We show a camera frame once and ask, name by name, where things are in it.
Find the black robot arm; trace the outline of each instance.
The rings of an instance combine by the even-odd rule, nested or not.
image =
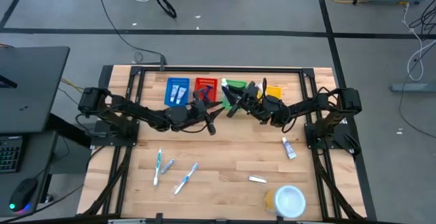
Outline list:
[[[107,97],[112,98],[109,106],[106,105]],[[205,127],[211,135],[214,135],[216,131],[213,121],[223,108],[211,113],[208,113],[207,110],[221,103],[221,101],[200,100],[198,94],[194,93],[193,101],[188,103],[190,109],[187,106],[177,106],[165,110],[151,110],[128,101],[120,95],[113,95],[107,89],[86,88],[78,109],[85,117],[93,115],[102,119],[109,124],[110,130],[117,136],[129,135],[129,130],[132,128],[131,123],[134,121],[129,117],[144,121],[157,131],[169,129],[185,131],[184,129],[205,121]]]

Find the gray floor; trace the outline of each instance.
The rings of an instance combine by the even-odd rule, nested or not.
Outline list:
[[[170,0],[177,20],[164,15],[154,0],[104,0],[120,29],[283,30],[324,32],[317,0]],[[411,6],[408,21],[426,4]],[[12,0],[0,0],[2,15]],[[337,33],[407,33],[398,5],[344,5],[326,1]],[[7,28],[109,29],[99,0],[20,0]],[[333,67],[326,38],[273,36],[128,35],[133,45],[164,53],[170,64],[272,65]],[[398,113],[399,96],[388,90],[401,82],[406,62],[418,49],[416,40],[336,39],[347,85],[360,91],[364,107],[356,117],[377,217],[380,221],[431,223],[436,206],[436,141],[408,127]],[[115,35],[0,34],[13,46],[69,46],[64,77],[80,86],[95,86],[102,65],[131,63],[134,51]],[[425,58],[425,81],[431,81],[436,50]],[[146,61],[157,57],[144,54]],[[79,100],[70,87],[63,88]],[[434,95],[405,95],[404,115],[417,127],[434,131]],[[63,94],[53,112],[72,122],[76,106]],[[402,135],[397,131],[402,128]],[[89,153],[72,153],[86,162]],[[61,197],[83,182],[84,173],[56,175],[50,186]],[[31,219],[75,213],[80,193]]]

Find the white toothbrush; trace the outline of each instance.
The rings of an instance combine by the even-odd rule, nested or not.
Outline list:
[[[157,153],[157,160],[156,160],[155,178],[153,179],[153,185],[155,186],[157,186],[157,176],[159,175],[159,169],[161,167],[161,158],[162,158],[162,149],[159,149],[159,152]]]
[[[182,187],[186,184],[186,182],[188,182],[188,180],[189,180],[189,178],[191,177],[192,173],[193,173],[197,168],[198,168],[198,163],[194,163],[194,165],[192,166],[192,170],[190,171],[190,173],[184,177],[184,179],[182,180],[182,182],[180,183],[180,185],[176,188],[176,191],[174,192],[175,195],[176,195],[178,192],[180,192],[180,190],[182,189]]]

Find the black desk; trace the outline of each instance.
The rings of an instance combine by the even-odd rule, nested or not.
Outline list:
[[[45,199],[51,179],[48,164],[56,160],[53,155],[58,135],[85,148],[91,145],[82,130],[51,113],[68,54],[68,47],[0,48],[0,75],[17,84],[15,89],[0,88],[0,134],[24,134],[28,138],[20,171],[0,174],[0,217],[17,215],[9,209],[12,191],[22,180],[46,168],[37,177],[29,207],[19,214],[34,211]]]

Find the black metal frame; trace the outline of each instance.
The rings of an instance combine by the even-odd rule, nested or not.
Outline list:
[[[113,66],[105,66],[102,70],[102,76],[100,77],[99,80],[99,84],[101,85],[100,88],[108,88],[108,83],[112,74],[112,68]],[[152,65],[152,66],[141,66],[141,65],[133,65],[131,67],[131,71],[130,71],[130,76],[129,76],[129,82],[127,85],[127,91],[126,91],[126,99],[130,99],[131,97],[131,90],[133,88],[133,84],[134,84],[134,78],[136,77],[136,75],[140,75],[139,78],[139,83],[138,83],[138,91],[136,93],[136,98],[135,98],[135,102],[136,103],[140,103],[140,98],[141,98],[141,94],[142,94],[142,87],[144,84],[144,77],[145,77],[145,73],[147,71],[160,71],[161,67],[158,65]],[[307,99],[309,98],[309,94],[308,94],[308,90],[307,90],[307,84],[306,81],[309,81],[310,83],[310,89],[311,89],[311,93],[316,94],[317,92],[317,87],[316,87],[316,82],[315,82],[315,72],[313,71],[313,68],[286,68],[286,67],[190,67],[190,66],[165,66],[165,71],[220,71],[220,72],[250,72],[250,73],[260,73],[260,72],[266,72],[266,73],[287,73],[287,74],[298,74],[298,77],[300,79],[300,87],[301,87],[301,91],[302,91],[302,98],[303,99]],[[320,111],[316,112],[316,117],[317,119],[320,119],[322,117],[322,114]],[[306,121],[307,121],[307,125],[310,125],[313,123],[313,119],[312,119],[312,115],[311,114],[307,114],[306,115]],[[128,154],[128,157],[130,157],[131,154],[131,150],[132,147],[129,146],[126,148],[126,156]],[[325,148],[322,149],[323,150],[323,156],[324,156],[324,162],[326,164],[326,172],[328,177],[331,179],[332,183],[334,184],[334,173],[333,173],[333,169],[332,169],[332,163],[331,163],[331,158],[330,158],[330,153],[329,153],[329,149]],[[318,153],[318,149],[316,148],[311,148],[311,152],[312,152],[312,158],[313,158],[313,167],[315,167],[315,161],[316,161],[316,157],[319,157],[319,153]],[[110,176],[109,179],[111,179],[114,176],[114,173],[116,172],[116,167],[118,164],[118,160],[119,160],[119,153],[120,153],[120,147],[116,147],[115,151],[114,151],[114,156],[112,158],[112,166],[110,169]],[[356,170],[358,171],[360,168],[359,166],[359,162],[356,162]],[[124,174],[122,175],[121,178],[121,183],[120,183],[120,191],[116,200],[116,210],[115,213],[116,214],[121,214],[121,210],[122,210],[122,204],[123,204],[123,198],[124,198],[124,192],[125,192],[125,185],[127,183],[127,170],[124,172]],[[323,220],[326,219],[330,219],[331,217],[329,217],[328,215],[328,209],[327,209],[327,203],[326,203],[326,196],[325,196],[325,192],[324,192],[324,183],[323,180],[321,178],[321,176],[316,173],[316,169],[315,169],[315,179],[316,179],[316,183],[317,183],[317,192],[318,192],[318,197],[320,200],[320,208],[321,208],[321,214],[322,214],[322,218]],[[341,207],[338,203],[338,201],[334,198],[334,196],[331,196],[332,198],[332,202],[333,202],[333,208],[334,208],[334,217],[336,219],[340,219],[341,218]],[[110,204],[110,196],[106,199],[106,201],[104,202],[104,207],[103,207],[103,212],[102,214],[108,214],[108,209],[109,209],[109,204]],[[158,223],[156,224],[160,224],[162,222],[162,218],[156,218],[156,220],[160,220]],[[281,219],[280,217],[277,217],[277,221],[252,221],[252,220],[246,220],[246,221],[232,221],[232,220],[224,220],[226,223],[229,222],[235,222],[235,223],[265,223],[265,224],[272,224],[272,223],[295,223],[293,221],[283,221],[283,219]],[[194,219],[194,220],[189,220],[189,219],[171,219],[171,222],[180,222],[180,223],[210,223],[211,220],[202,220],[202,219]]]

